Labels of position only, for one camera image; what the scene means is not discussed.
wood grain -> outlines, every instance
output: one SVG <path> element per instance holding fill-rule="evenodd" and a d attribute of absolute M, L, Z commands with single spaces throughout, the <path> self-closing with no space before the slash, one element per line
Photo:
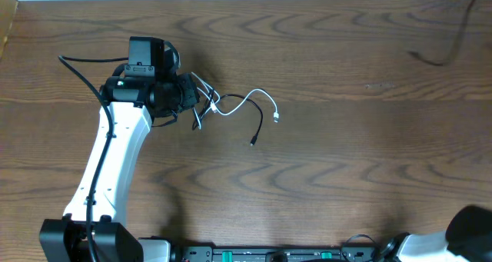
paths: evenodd
<path fill-rule="evenodd" d="M 44 260 L 38 231 L 81 179 L 98 123 L 57 55 L 120 57 L 131 35 L 173 42 L 182 71 L 221 93 L 269 90 L 281 122 L 247 105 L 154 129 L 128 204 L 136 237 L 217 245 L 339 244 L 446 228 L 492 207 L 492 2 L 454 64 L 436 68 L 469 0 L 23 2 L 0 63 L 0 256 Z M 95 85 L 115 65 L 76 67 Z M 234 101 L 224 104 L 232 107 Z"/>

green clip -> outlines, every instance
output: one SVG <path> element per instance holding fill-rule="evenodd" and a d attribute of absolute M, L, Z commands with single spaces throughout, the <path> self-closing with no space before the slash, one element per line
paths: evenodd
<path fill-rule="evenodd" d="M 321 259 L 331 259 L 331 253 L 329 252 L 321 253 Z"/>
<path fill-rule="evenodd" d="M 222 262 L 232 262 L 232 251 L 222 252 Z"/>

robotic arm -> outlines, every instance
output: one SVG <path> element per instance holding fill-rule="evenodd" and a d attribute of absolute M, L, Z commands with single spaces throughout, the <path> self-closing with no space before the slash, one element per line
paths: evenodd
<path fill-rule="evenodd" d="M 382 248 L 345 244 L 326 249 L 215 248 L 177 246 L 157 237 L 135 239 L 125 225 L 138 152 L 154 119 L 172 116 L 174 120 L 164 125 L 176 122 L 180 112 L 199 102 L 199 95 L 189 74 L 176 75 L 179 54 L 168 42 L 131 37 L 129 51 L 128 63 L 118 66 L 100 89 L 105 107 L 100 110 L 98 134 L 81 183 L 63 218 L 47 219 L 42 225 L 39 239 L 48 261 L 492 261 L 492 212 L 475 206 L 458 213 L 446 232 L 400 234 Z M 97 185 L 90 194 L 111 134 L 105 108 L 114 128 Z M 87 221 L 89 207 L 91 218 Z"/>

wooden table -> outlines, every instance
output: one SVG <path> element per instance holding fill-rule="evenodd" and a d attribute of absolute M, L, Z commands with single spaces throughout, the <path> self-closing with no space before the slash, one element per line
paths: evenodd
<path fill-rule="evenodd" d="M 192 131 L 152 129 L 128 203 L 136 237 L 217 245 L 382 241 L 443 230 L 492 207 L 492 2 L 457 60 L 444 57 L 469 0 L 22 2 L 0 63 L 0 257 L 44 260 L 38 232 L 84 172 L 99 105 L 58 55 L 116 58 L 131 35 L 171 41 L 181 71 L 222 94 L 275 97 Z M 98 87 L 113 64 L 76 64 Z M 224 101 L 224 109 L 237 102 Z"/>

white arm segment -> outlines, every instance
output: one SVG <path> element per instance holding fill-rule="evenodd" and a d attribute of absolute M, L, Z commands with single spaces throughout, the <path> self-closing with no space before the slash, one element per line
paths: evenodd
<path fill-rule="evenodd" d="M 138 152 L 151 129 L 151 116 L 144 106 L 134 108 L 130 102 L 112 102 L 108 106 L 115 122 L 114 134 L 106 154 L 95 190 L 95 204 L 92 220 L 99 221 L 102 215 L 111 216 L 111 222 L 126 225 L 126 204 L 131 179 L 135 171 Z M 108 133 L 108 119 L 104 110 L 99 111 L 99 129 L 87 163 L 82 181 L 65 208 L 64 215 L 70 213 L 73 221 L 85 221 L 87 210 L 85 198 L 91 187 L 92 177 Z"/>
<path fill-rule="evenodd" d="M 401 262 L 468 262 L 447 250 L 446 231 L 427 235 L 409 235 L 397 252 Z"/>

